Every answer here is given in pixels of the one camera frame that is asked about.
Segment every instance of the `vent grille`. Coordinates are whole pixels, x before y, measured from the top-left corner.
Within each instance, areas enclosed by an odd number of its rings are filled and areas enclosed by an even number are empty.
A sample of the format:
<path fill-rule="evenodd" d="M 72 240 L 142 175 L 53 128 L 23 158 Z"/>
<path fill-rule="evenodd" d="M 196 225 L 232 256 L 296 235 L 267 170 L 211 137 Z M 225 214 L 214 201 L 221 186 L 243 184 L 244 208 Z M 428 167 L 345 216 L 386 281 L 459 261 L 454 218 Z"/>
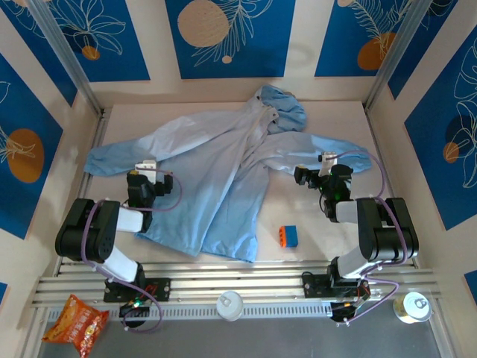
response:
<path fill-rule="evenodd" d="M 213 304 L 195 305 L 164 305 L 162 306 L 165 321 L 221 319 Z M 49 322 L 58 319 L 61 308 L 52 309 L 48 317 Z M 245 304 L 241 318 L 306 318 L 306 317 L 330 317 L 332 315 L 329 303 L 290 303 L 290 304 Z M 110 320 L 119 321 L 119 308 L 110 309 Z M 128 320 L 157 320 L 159 310 L 152 307 L 149 313 Z"/>

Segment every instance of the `red chip bag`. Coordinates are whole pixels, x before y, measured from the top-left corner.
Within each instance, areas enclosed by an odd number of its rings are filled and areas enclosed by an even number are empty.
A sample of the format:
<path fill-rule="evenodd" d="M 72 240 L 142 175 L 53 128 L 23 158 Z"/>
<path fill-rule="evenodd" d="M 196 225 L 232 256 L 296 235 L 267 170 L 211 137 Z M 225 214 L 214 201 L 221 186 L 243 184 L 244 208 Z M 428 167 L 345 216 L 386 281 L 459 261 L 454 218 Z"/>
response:
<path fill-rule="evenodd" d="M 42 340 L 73 343 L 80 358 L 87 358 L 109 315 L 108 311 L 95 310 L 75 295 L 70 295 L 60 317 Z"/>

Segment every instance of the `white wall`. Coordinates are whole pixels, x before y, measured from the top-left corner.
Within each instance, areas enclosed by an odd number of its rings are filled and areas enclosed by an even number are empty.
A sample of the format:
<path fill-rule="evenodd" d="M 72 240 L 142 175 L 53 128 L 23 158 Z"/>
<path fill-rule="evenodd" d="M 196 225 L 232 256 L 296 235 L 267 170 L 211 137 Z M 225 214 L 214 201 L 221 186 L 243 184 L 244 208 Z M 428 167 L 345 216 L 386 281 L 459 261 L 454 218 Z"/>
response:
<path fill-rule="evenodd" d="M 0 229 L 0 281 L 10 287 L 0 311 L 0 355 L 7 358 L 14 355 L 25 331 L 20 316 L 30 293 L 38 277 L 56 259 L 54 240 L 79 186 L 96 116 L 81 95 L 77 95 L 73 108 L 66 103 L 2 11 L 0 34 L 0 53 L 63 128 L 25 240 Z"/>
<path fill-rule="evenodd" d="M 246 101 L 270 83 L 301 100 L 362 100 L 373 77 L 315 78 L 335 0 L 296 0 L 283 78 L 181 80 L 164 0 L 127 0 L 150 81 L 93 83 L 101 103 Z"/>
<path fill-rule="evenodd" d="M 386 89 L 370 113 L 390 181 L 417 229 L 420 261 L 437 274 L 466 357 L 477 354 L 477 306 L 464 281 L 464 273 L 477 269 L 477 216 L 445 230 L 404 122 L 476 25 L 477 1 L 459 0 L 397 100 Z"/>

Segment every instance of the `gray floor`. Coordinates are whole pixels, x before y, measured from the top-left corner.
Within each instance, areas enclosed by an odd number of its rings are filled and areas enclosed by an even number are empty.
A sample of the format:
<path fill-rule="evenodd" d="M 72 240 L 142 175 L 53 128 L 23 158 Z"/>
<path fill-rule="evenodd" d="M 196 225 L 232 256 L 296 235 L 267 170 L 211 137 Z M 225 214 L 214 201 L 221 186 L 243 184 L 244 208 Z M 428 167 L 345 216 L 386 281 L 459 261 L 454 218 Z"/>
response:
<path fill-rule="evenodd" d="M 78 353 L 72 345 L 44 343 L 39 357 L 77 358 Z M 114 321 L 89 356 L 109 357 L 438 358 L 439 353 L 429 323 L 404 324 L 386 302 L 339 328 L 325 318 L 167 321 L 158 333 L 138 335 Z"/>

